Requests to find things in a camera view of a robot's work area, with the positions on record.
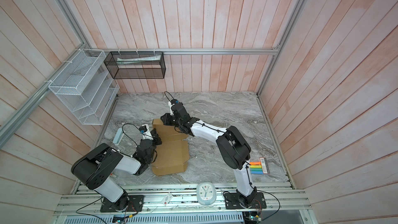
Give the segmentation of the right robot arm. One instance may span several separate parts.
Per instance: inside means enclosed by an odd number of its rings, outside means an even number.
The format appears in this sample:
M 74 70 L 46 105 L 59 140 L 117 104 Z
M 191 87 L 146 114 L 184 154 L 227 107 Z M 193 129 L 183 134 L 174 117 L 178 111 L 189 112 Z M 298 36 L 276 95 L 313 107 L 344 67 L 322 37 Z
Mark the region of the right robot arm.
M 246 169 L 250 160 L 251 147 L 235 126 L 216 127 L 199 118 L 191 117 L 183 103 L 168 102 L 170 112 L 161 116 L 164 125 L 173 126 L 184 134 L 203 138 L 217 144 L 224 162 L 234 170 L 237 193 L 248 198 L 254 191 L 251 176 Z

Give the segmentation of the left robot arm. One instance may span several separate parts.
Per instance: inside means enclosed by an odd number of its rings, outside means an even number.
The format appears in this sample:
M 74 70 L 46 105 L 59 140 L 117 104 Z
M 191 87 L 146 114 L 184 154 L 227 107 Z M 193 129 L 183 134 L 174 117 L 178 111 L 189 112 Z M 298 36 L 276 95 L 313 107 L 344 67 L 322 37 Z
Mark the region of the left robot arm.
M 139 130 L 143 138 L 133 155 L 128 156 L 107 144 L 100 144 L 73 164 L 72 174 L 111 203 L 127 199 L 125 190 L 110 175 L 114 170 L 141 175 L 156 160 L 155 149 L 162 144 L 156 129 L 145 131 L 142 125 Z

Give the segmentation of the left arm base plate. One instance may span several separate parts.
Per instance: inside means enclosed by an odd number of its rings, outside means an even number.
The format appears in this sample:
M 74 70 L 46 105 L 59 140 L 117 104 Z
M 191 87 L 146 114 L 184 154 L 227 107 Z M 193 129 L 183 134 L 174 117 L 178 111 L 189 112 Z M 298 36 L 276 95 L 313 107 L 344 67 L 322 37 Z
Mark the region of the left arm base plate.
M 100 212 L 141 212 L 144 204 L 144 195 L 123 194 L 115 203 L 104 198 Z

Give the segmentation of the brown cardboard box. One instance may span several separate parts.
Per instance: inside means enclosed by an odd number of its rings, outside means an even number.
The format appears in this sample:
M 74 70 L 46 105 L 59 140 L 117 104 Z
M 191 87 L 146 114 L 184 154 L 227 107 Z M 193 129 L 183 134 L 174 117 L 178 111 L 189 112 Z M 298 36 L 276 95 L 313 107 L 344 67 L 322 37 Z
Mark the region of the brown cardboard box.
M 188 135 L 177 132 L 173 126 L 164 125 L 161 119 L 154 119 L 152 127 L 162 144 L 156 147 L 157 158 L 151 165 L 156 176 L 182 173 L 187 170 L 189 156 Z

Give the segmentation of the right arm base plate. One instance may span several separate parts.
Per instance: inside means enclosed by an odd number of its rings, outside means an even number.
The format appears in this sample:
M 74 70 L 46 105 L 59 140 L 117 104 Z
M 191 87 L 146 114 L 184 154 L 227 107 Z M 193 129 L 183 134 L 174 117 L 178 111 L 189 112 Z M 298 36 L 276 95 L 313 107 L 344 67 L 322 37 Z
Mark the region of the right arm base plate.
M 223 194 L 226 209 L 265 209 L 266 202 L 264 194 L 253 191 L 249 196 L 239 192 L 224 192 Z

